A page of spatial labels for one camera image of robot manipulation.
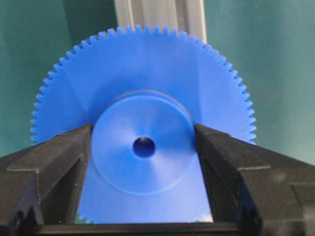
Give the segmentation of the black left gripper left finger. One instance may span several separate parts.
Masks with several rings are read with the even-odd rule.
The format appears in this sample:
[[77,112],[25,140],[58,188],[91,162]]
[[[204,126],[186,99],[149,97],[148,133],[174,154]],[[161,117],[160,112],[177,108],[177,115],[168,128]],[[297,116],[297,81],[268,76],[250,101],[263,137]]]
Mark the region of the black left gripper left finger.
[[0,159],[0,229],[73,224],[91,156],[91,124]]

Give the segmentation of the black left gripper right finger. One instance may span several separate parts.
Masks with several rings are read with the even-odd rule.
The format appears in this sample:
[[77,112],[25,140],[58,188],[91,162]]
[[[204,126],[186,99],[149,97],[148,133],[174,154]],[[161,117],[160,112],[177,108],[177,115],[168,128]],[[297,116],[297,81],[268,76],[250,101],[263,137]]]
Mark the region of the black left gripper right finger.
[[312,229],[313,165],[194,126],[214,225],[225,229]]

